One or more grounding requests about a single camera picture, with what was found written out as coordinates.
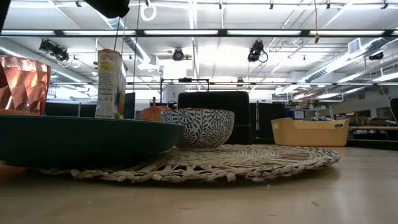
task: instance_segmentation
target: woven placemat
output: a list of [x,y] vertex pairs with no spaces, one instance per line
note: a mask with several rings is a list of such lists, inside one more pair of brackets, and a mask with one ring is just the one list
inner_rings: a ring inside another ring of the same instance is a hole
[[101,170],[39,170],[45,174],[71,174],[76,179],[100,178],[113,181],[143,182],[158,180],[232,181],[237,178],[273,178],[321,169],[336,163],[336,151],[319,147],[289,147],[275,145],[223,145],[217,151],[181,151],[170,149],[159,158],[125,169]]

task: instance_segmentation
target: table surface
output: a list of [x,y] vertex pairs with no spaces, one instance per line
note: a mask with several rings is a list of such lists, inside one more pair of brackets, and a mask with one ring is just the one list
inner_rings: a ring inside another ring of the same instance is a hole
[[335,150],[332,167],[265,183],[132,185],[0,166],[0,223],[397,223],[398,151]]

